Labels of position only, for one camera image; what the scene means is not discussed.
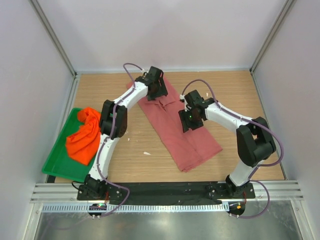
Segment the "white panel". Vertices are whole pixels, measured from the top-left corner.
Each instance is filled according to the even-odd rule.
[[[298,180],[315,231],[320,222],[319,13],[320,1],[297,1],[255,71],[271,128],[284,142],[285,173]]]
[[[72,76],[27,0],[0,1],[0,233],[21,239]]]
[[[40,0],[77,71],[251,67],[285,0]]]

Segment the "orange cloth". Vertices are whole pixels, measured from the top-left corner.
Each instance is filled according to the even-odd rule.
[[[78,112],[77,118],[84,125],[66,138],[66,151],[68,156],[77,162],[88,165],[98,151],[100,143],[101,114],[91,107]]]

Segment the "garment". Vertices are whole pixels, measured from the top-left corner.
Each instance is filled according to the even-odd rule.
[[[95,156],[100,143],[100,116],[101,114],[91,107],[77,113],[78,120],[84,125],[66,138],[65,147],[71,159],[88,165]]]
[[[188,172],[209,160],[222,148],[205,127],[183,133],[178,111],[185,108],[179,93],[164,77],[167,96],[148,101],[142,98],[138,104],[170,152],[180,171]]]

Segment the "pink cloth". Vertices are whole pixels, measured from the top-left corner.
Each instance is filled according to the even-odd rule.
[[[204,127],[183,133],[178,111],[183,110],[185,104],[180,101],[179,93],[165,77],[164,83],[167,96],[153,101],[144,97],[138,104],[179,170],[188,172],[215,156],[222,148]]]

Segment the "green tray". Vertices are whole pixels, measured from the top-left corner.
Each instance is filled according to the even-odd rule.
[[[73,108],[66,120],[62,131],[60,132],[55,144],[42,168],[44,174],[71,179],[83,183],[86,175],[89,173],[96,156],[92,158],[89,165],[83,165],[73,159],[67,154],[66,138],[79,130],[83,125],[78,121],[77,113],[81,108]]]

